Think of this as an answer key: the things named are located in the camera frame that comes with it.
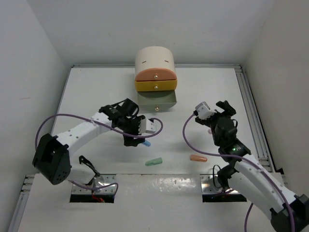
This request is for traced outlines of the blue correction tape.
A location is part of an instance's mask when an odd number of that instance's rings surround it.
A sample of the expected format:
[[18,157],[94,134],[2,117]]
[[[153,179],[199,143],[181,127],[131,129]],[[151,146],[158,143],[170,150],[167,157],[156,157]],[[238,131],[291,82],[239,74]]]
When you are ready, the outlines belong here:
[[151,146],[151,143],[149,141],[146,141],[146,140],[142,144],[144,146],[146,146],[146,147],[150,147]]

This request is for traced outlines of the green correction tape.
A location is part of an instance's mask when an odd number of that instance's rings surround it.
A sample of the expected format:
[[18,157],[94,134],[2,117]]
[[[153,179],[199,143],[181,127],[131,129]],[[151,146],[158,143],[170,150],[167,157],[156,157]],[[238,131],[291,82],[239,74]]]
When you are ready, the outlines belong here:
[[156,158],[156,159],[146,161],[145,166],[154,166],[154,165],[159,165],[159,164],[162,164],[162,163],[163,163],[162,158]]

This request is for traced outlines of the orange correction tape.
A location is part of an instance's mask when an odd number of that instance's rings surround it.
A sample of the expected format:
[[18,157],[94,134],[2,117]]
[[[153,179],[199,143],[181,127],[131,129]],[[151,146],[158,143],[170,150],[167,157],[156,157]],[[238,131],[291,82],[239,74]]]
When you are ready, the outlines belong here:
[[199,155],[190,155],[190,160],[197,161],[197,162],[207,162],[208,161],[206,157],[199,156]]

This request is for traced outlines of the yellow drawer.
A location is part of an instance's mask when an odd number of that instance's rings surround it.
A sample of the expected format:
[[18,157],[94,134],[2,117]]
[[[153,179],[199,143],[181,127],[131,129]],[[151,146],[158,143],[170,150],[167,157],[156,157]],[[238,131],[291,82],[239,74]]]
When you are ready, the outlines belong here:
[[137,92],[170,91],[176,89],[177,83],[177,80],[135,81],[135,89]]

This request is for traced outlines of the orange top drawer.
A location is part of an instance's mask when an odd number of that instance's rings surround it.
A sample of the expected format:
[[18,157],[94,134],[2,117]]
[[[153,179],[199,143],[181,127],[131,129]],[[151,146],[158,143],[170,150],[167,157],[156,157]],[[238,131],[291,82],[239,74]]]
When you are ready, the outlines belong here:
[[166,81],[166,80],[176,80],[176,73],[170,69],[164,68],[150,68],[140,71],[136,74],[135,81]]

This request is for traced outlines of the cream drawer cabinet shell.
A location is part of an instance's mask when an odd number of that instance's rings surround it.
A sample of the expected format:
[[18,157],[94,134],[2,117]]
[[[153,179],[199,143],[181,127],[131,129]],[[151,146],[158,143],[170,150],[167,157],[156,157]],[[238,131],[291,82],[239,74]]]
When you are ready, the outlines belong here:
[[168,69],[175,73],[172,52],[161,46],[149,46],[141,49],[135,56],[135,74],[154,68]]

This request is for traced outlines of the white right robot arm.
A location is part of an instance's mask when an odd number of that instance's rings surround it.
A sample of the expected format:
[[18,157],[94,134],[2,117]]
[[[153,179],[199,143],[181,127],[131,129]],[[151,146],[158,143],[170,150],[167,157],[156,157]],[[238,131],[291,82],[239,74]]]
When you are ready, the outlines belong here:
[[211,130],[214,144],[227,166],[217,174],[222,188],[234,189],[260,209],[277,232],[300,232],[309,225],[309,198],[296,195],[251,154],[238,138],[236,110],[228,101],[216,104],[223,111],[212,110],[202,102],[195,107],[196,123]]

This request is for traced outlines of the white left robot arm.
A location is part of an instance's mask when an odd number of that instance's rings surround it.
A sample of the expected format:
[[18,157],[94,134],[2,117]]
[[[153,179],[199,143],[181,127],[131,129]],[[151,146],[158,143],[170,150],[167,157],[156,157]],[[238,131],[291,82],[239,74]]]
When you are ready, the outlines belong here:
[[91,183],[100,175],[94,165],[83,155],[77,164],[70,159],[81,147],[111,129],[125,133],[125,146],[143,143],[145,139],[140,135],[146,132],[147,120],[145,116],[135,115],[138,110],[133,101],[125,99],[122,104],[101,107],[90,119],[70,130],[55,136],[45,134],[37,146],[33,166],[53,185],[65,180]]

